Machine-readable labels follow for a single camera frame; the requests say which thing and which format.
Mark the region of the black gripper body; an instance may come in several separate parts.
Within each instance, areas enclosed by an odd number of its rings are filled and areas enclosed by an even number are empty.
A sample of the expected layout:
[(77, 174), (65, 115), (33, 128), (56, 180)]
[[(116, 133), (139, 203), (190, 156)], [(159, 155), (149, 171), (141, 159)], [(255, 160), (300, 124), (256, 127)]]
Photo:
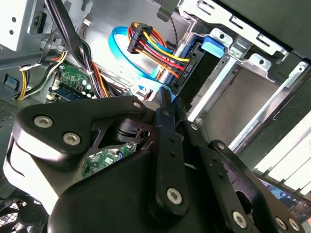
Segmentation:
[(57, 201), (48, 220), (50, 233), (231, 233), (198, 156), (184, 153), (190, 207), (178, 220), (162, 222), (149, 208), (152, 156), (136, 152), (74, 184)]

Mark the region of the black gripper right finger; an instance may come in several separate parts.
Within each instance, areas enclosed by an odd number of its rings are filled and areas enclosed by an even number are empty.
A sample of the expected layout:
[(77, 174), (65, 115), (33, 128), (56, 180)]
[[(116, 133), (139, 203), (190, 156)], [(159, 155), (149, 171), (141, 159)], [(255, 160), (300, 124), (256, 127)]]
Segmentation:
[(222, 141), (207, 142), (197, 125), (187, 120), (175, 99), (176, 129), (182, 133), (186, 160), (193, 162), (215, 201), (218, 233), (302, 233), (295, 216)]

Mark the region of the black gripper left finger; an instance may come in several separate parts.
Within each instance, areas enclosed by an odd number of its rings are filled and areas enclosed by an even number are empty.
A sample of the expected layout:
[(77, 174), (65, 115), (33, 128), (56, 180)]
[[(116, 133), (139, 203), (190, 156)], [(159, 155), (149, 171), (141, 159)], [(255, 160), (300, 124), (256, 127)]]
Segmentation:
[(50, 216), (60, 196), (85, 179), (80, 173), (85, 158), (134, 143), (134, 153), (152, 156), (151, 213), (181, 218), (187, 214), (189, 197), (174, 101), (161, 88), (155, 109), (133, 96), (26, 107), (14, 120), (4, 174), (41, 202)]

